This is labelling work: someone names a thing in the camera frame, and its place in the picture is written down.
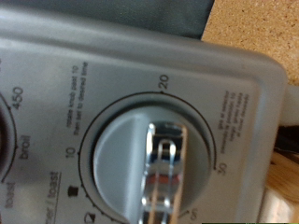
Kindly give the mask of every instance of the wooden countertop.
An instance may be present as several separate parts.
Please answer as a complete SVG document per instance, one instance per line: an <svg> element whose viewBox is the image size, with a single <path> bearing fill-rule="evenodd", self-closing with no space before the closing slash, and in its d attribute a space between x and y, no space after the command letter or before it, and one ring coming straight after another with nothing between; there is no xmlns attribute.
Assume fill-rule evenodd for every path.
<svg viewBox="0 0 299 224"><path fill-rule="evenodd" d="M267 54L299 85L299 0L216 0L203 40Z"/></svg>

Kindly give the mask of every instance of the knob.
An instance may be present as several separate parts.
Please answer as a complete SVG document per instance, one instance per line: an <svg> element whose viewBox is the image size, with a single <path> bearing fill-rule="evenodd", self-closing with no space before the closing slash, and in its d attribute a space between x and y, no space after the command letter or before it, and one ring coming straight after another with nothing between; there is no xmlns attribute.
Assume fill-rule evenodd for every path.
<svg viewBox="0 0 299 224"><path fill-rule="evenodd" d="M157 122L148 127L139 224L177 223L187 129Z"/></svg>
<svg viewBox="0 0 299 224"><path fill-rule="evenodd" d="M94 185L106 206L130 223L176 223L203 188L208 154L200 130L180 110L141 105L99 134Z"/></svg>
<svg viewBox="0 0 299 224"><path fill-rule="evenodd" d="M10 169L14 150L14 122L7 104L0 93L0 181L4 180Z"/></svg>

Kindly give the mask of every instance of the control panel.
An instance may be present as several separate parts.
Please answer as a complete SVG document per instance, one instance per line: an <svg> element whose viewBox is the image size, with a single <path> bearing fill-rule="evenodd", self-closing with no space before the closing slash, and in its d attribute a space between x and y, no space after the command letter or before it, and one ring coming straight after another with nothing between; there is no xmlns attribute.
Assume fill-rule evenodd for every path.
<svg viewBox="0 0 299 224"><path fill-rule="evenodd" d="M179 203L178 223L257 220L279 64L112 23L0 15L3 224L137 223L154 197L158 210Z"/></svg>

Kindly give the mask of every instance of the icon symbol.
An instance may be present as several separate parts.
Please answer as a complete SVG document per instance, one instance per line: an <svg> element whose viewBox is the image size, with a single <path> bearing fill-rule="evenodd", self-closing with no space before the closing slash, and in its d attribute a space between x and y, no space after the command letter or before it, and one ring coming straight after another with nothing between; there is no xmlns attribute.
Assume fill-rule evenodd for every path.
<svg viewBox="0 0 299 224"><path fill-rule="evenodd" d="M77 197L78 196L78 187L70 186L67 191L68 197Z"/></svg>
<svg viewBox="0 0 299 224"><path fill-rule="evenodd" d="M86 213L84 217L85 224L92 224L95 221L95 214Z"/></svg>

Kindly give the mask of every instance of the chrome knob handle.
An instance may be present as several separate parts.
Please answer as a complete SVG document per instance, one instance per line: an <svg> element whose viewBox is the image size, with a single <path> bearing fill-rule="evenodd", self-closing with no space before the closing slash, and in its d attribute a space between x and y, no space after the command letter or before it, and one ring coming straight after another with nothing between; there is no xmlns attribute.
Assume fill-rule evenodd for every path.
<svg viewBox="0 0 299 224"><path fill-rule="evenodd" d="M171 122L149 125L138 224L177 223L186 145L184 125Z"/></svg>

